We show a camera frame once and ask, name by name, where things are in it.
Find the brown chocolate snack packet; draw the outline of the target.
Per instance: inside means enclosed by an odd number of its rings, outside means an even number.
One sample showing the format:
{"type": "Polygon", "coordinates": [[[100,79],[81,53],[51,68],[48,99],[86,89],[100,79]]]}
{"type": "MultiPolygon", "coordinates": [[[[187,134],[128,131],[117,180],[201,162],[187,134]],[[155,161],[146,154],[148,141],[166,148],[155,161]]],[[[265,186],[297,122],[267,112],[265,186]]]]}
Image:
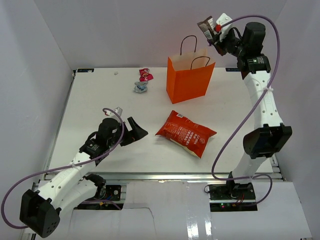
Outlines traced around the brown chocolate snack packet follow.
{"type": "Polygon", "coordinates": [[[213,40],[215,36],[215,22],[212,16],[209,16],[205,20],[198,22],[197,26],[200,28],[207,40],[213,40]]]}

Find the silver blue candy wrapper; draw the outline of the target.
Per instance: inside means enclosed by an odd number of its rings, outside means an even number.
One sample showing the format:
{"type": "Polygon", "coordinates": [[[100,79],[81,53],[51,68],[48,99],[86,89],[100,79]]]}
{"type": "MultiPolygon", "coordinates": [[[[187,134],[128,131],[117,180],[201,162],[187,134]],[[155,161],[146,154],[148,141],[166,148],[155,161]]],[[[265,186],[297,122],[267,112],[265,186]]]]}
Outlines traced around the silver blue candy wrapper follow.
{"type": "Polygon", "coordinates": [[[134,83],[134,89],[133,89],[133,91],[135,92],[135,93],[144,93],[144,92],[146,92],[147,90],[148,90],[148,87],[147,87],[147,85],[148,85],[148,82],[147,81],[136,81],[135,83],[134,83]]]}

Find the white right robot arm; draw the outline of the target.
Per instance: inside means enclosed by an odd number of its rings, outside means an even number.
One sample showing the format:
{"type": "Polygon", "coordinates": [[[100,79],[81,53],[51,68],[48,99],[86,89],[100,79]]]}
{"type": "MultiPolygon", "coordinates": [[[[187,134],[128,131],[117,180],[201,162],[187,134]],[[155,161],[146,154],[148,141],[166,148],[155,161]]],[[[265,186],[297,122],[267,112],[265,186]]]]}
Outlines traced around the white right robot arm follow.
{"type": "Polygon", "coordinates": [[[252,109],[240,125],[254,116],[254,129],[243,137],[243,156],[225,179],[228,184],[226,195],[236,200],[243,195],[243,186],[252,181],[260,165],[283,148],[293,131],[280,117],[271,88],[275,72],[262,52],[265,25],[249,22],[239,36],[235,35],[238,30],[231,24],[206,23],[205,27],[203,33],[208,43],[220,55],[230,54],[237,58],[237,67],[252,103],[252,109]]]}

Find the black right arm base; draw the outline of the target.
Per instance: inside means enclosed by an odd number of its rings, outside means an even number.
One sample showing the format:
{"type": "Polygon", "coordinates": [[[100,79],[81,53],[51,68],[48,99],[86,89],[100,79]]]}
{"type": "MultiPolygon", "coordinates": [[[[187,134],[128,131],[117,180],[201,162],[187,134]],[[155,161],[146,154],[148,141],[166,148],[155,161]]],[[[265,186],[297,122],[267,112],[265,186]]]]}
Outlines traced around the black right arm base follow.
{"type": "Polygon", "coordinates": [[[244,186],[229,187],[226,184],[207,184],[203,191],[211,201],[229,201],[234,203],[254,203],[256,195],[251,183],[244,186]]]}

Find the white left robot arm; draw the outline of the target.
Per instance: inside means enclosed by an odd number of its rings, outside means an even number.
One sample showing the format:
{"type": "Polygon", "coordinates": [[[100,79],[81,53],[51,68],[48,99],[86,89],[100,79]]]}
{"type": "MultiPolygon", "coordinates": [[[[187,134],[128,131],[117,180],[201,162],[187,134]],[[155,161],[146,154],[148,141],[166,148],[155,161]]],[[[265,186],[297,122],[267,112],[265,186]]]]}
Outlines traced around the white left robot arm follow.
{"type": "Polygon", "coordinates": [[[64,213],[86,200],[106,199],[106,181],[91,171],[116,144],[127,146],[148,135],[132,117],[127,120],[131,130],[113,117],[103,119],[98,130],[79,148],[69,168],[36,191],[27,190],[21,199],[20,221],[46,238],[56,230],[64,213]]]}

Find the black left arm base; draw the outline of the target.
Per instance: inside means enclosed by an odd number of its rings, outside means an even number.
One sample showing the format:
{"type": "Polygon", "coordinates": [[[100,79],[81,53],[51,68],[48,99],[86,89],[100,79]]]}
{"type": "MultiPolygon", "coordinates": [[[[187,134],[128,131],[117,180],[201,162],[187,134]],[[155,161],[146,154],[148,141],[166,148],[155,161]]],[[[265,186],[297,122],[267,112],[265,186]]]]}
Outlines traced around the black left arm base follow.
{"type": "Polygon", "coordinates": [[[83,204],[93,204],[106,201],[120,201],[122,194],[121,185],[106,185],[102,193],[96,197],[89,198],[83,204]]]}

